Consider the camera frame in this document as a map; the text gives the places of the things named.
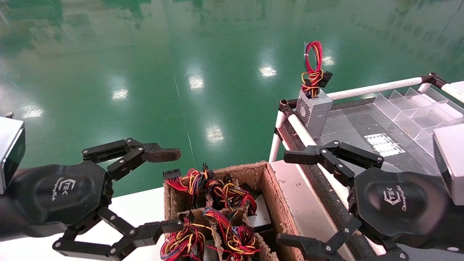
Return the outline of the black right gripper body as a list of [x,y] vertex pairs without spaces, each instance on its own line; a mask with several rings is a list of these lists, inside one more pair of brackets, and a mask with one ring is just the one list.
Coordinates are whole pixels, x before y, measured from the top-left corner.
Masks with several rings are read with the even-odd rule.
[[414,172],[369,168],[354,178],[353,198],[361,233],[377,244],[395,241],[429,248],[450,213],[441,178]]

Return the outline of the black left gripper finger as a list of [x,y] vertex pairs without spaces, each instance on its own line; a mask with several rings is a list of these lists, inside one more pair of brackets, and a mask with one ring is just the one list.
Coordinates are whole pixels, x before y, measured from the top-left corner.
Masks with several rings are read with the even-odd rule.
[[118,140],[82,151],[84,161],[94,163],[118,159],[107,167],[109,180],[121,180],[144,162],[172,162],[181,158],[179,148],[161,148],[158,143],[141,143],[132,138]]
[[[76,241],[80,233],[105,221],[109,226],[122,234],[122,238],[112,245]],[[53,243],[53,249],[63,256],[103,260],[122,261],[140,247],[155,245],[163,233],[181,231],[180,220],[157,221],[133,227],[108,207],[93,211],[76,225],[68,227],[63,236]]]

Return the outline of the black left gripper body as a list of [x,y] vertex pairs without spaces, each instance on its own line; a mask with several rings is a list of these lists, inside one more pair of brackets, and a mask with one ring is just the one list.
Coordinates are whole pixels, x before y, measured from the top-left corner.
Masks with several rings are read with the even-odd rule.
[[17,170],[7,187],[7,236],[48,237],[97,219],[111,203],[111,181],[94,162]]

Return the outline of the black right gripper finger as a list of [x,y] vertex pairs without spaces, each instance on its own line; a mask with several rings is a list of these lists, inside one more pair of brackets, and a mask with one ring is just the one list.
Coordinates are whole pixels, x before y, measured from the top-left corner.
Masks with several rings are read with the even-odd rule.
[[353,145],[334,140],[325,145],[309,145],[302,151],[287,150],[284,161],[297,165],[320,164],[345,187],[352,187],[355,173],[343,161],[365,170],[370,167],[380,168],[384,157]]
[[353,236],[361,225],[361,220],[352,217],[342,229],[338,230],[325,243],[315,238],[293,236],[286,233],[278,233],[276,243],[298,248],[303,259],[307,261],[343,261],[344,259],[338,254],[338,249]]

